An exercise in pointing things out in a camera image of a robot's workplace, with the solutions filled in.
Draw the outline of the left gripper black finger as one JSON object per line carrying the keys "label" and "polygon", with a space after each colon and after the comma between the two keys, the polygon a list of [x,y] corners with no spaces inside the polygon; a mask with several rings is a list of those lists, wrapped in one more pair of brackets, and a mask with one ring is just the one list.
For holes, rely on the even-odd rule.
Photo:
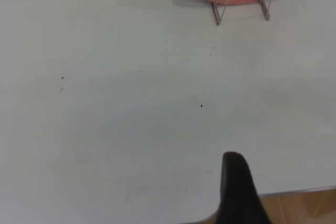
{"label": "left gripper black finger", "polygon": [[223,154],[220,203],[215,223],[271,223],[242,154]]}

